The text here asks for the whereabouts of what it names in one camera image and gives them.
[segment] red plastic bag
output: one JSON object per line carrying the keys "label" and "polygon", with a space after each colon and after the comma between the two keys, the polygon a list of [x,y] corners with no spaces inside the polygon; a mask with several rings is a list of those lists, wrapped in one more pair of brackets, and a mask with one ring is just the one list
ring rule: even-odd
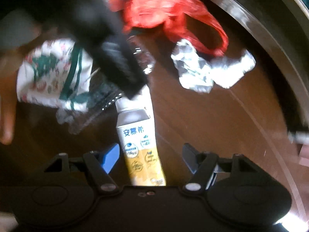
{"label": "red plastic bag", "polygon": [[[208,49],[186,28],[185,14],[216,29],[222,44]],[[221,56],[228,48],[228,36],[219,22],[200,0],[129,0],[125,4],[125,32],[132,27],[153,28],[164,23],[164,32],[172,42],[187,39],[198,50],[206,54]]]}

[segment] crumpled white wrapper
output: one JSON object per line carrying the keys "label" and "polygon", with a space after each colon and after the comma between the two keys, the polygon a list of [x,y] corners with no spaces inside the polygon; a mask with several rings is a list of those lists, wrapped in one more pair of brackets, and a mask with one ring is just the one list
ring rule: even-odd
{"label": "crumpled white wrapper", "polygon": [[223,56],[207,62],[199,57],[194,46],[186,39],[177,42],[171,58],[178,69],[182,87],[206,93],[211,91],[214,83],[225,89],[232,87],[256,63],[247,50],[243,50],[240,59]]}

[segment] blurry black object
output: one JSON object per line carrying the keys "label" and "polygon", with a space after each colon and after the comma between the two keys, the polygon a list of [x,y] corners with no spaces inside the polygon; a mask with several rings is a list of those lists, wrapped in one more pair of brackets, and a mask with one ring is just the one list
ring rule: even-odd
{"label": "blurry black object", "polygon": [[122,34],[122,22],[103,0],[1,0],[0,19],[16,8],[37,22],[55,25],[100,65],[107,78],[127,97],[133,97],[147,79]]}
{"label": "blurry black object", "polygon": [[121,188],[102,169],[101,157],[59,154],[12,188],[15,232],[286,232],[275,223],[291,208],[288,190],[244,155],[219,158],[185,144],[183,159],[194,175],[182,188]]}

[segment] bottle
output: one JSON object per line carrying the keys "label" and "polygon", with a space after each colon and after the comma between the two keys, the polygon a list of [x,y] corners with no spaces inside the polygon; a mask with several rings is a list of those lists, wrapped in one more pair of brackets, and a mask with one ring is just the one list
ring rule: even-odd
{"label": "bottle", "polygon": [[166,180],[158,156],[155,122],[149,88],[132,100],[116,101],[117,133],[123,149],[131,183],[134,186],[165,186]]}

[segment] brown table surface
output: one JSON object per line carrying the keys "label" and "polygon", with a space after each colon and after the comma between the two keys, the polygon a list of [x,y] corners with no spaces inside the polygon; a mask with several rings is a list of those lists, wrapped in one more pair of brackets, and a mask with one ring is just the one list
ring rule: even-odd
{"label": "brown table surface", "polygon": [[[209,94],[181,87],[170,58],[174,44],[161,29],[141,36],[157,60],[149,75],[154,107],[156,141],[163,169],[170,185],[182,185],[190,172],[181,158],[182,145],[189,142],[200,151],[221,157],[242,153],[284,184],[293,196],[292,212],[307,221],[309,216],[309,171],[298,165],[296,146],[287,138],[285,119],[265,67],[275,64],[237,22],[220,8],[206,2],[230,38],[227,56],[239,57],[247,48],[256,58],[256,67],[231,89],[214,86]],[[189,20],[189,28],[208,46],[217,39],[207,26]],[[79,135],[59,125],[56,110],[19,103],[16,133],[10,146],[0,145],[0,183],[12,186],[57,153],[79,157],[90,150],[104,150],[118,142],[116,111],[110,107]],[[129,184],[121,156],[111,176],[119,185]],[[7,193],[0,193],[0,211],[9,211]]]}

